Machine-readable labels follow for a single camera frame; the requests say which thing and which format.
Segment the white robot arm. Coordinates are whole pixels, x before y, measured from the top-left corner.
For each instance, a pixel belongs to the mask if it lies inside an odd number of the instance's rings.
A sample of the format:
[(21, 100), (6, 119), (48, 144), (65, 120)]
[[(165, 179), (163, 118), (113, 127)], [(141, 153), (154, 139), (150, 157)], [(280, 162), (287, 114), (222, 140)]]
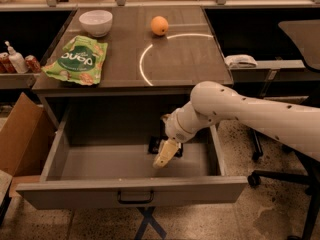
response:
[(160, 144), (153, 166), (166, 166), (182, 143), (198, 131), (223, 120), (240, 123), (320, 161), (320, 109), (245, 97), (211, 81), (197, 84), (190, 101), (162, 117), (167, 139)]

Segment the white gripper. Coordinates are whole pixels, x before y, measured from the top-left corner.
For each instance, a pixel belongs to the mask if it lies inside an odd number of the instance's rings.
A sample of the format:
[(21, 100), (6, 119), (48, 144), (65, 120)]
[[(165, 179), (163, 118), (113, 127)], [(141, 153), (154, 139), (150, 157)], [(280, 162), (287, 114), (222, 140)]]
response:
[(165, 134), (169, 139), (160, 142), (159, 152), (153, 161), (155, 169), (165, 167), (179, 150), (179, 143), (185, 143), (195, 136), (194, 131), (182, 125), (181, 108), (171, 114), (162, 115), (160, 119), (164, 122)]

